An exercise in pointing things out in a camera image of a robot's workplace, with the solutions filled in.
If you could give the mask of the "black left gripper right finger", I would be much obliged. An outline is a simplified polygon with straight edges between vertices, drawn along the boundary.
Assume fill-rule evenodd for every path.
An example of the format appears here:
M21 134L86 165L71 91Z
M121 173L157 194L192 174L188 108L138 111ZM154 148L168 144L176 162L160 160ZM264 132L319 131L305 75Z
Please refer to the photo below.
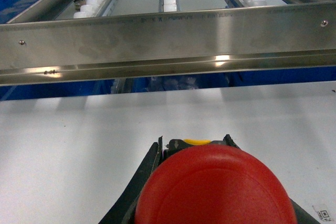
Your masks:
M223 141L227 146L231 146L237 149L240 149L240 147L234 142L234 140L231 138L229 134L226 134L223 138ZM319 224L317 220L314 219L312 215L310 215L308 212L306 212L301 206L299 206L295 201L290 199L291 204L294 208L295 215L297 218L297 223L299 224Z

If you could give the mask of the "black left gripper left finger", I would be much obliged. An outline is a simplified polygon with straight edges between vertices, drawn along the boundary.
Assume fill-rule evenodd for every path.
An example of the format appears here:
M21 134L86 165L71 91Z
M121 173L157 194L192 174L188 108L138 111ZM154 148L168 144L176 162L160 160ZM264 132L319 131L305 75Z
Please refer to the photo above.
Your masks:
M150 175L157 169L163 158L162 137L154 142L138 169L135 171L125 190L100 220L100 223L135 223L135 209L140 193Z

